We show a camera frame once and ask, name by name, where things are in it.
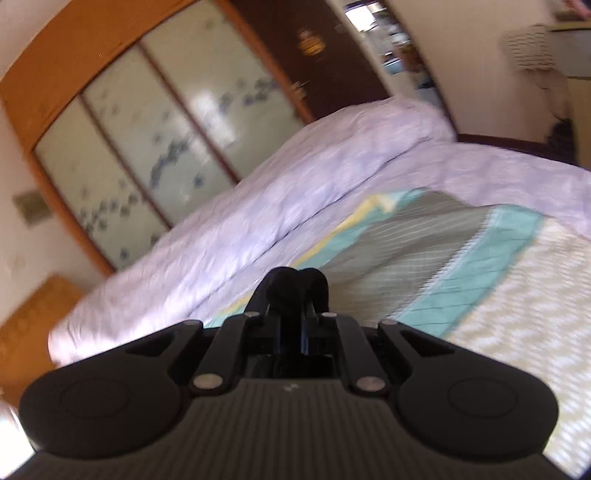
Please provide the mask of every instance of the metal rivet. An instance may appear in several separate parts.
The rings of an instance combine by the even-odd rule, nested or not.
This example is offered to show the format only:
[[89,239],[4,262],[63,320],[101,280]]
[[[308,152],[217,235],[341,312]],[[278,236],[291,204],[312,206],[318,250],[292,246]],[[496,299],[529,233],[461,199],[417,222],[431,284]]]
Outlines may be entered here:
[[386,386],[386,382],[378,377],[361,377],[355,386],[364,392],[379,392]]
[[212,390],[223,384],[223,378],[216,374],[203,374],[193,378],[193,385],[201,390]]

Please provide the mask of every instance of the white wall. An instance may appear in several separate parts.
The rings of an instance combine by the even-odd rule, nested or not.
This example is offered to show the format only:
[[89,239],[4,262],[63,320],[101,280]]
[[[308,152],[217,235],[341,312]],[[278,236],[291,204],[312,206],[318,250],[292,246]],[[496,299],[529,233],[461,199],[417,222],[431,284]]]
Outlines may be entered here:
[[[0,1],[0,77],[67,0]],[[0,108],[0,324],[51,273],[86,290],[102,276],[56,218],[29,229],[12,195],[35,188],[22,151]]]
[[417,43],[460,133],[544,141],[556,122],[544,92],[512,70],[501,43],[509,30],[553,22],[544,0],[384,1]]

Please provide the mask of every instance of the wooden wardrobe frame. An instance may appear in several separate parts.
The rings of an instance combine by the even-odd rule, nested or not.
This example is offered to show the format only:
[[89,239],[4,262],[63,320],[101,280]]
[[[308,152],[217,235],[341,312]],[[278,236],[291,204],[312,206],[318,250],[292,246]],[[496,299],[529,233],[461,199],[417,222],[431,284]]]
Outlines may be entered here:
[[[104,275],[115,272],[86,235],[35,155],[37,142],[104,68],[147,32],[195,0],[72,0],[32,40],[0,81],[0,98],[49,207]],[[214,0],[290,99],[314,121],[289,78],[229,0]]]

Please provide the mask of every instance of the sliding wardrobe door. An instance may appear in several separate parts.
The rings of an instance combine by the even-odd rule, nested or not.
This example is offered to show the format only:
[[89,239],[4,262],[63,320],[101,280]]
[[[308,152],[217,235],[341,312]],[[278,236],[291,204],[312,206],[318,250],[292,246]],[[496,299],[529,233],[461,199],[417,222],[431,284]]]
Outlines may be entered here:
[[303,127],[275,79],[212,1],[200,0],[170,18],[142,45],[240,177]]
[[171,225],[235,185],[137,46],[99,75],[82,98]]
[[131,265],[168,231],[80,99],[62,112],[35,153],[72,214],[115,268]]

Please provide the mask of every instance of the round black pad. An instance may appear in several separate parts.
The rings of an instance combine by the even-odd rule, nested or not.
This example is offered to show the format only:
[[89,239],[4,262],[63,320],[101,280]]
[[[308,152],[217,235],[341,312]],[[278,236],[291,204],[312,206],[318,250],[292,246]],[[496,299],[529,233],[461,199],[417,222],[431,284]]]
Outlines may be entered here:
[[37,450],[98,459],[151,443],[173,425],[180,405],[158,359],[107,352],[37,380],[19,414]]
[[556,398],[542,381],[467,351],[420,362],[397,406],[428,445],[484,461],[541,452],[558,418]]

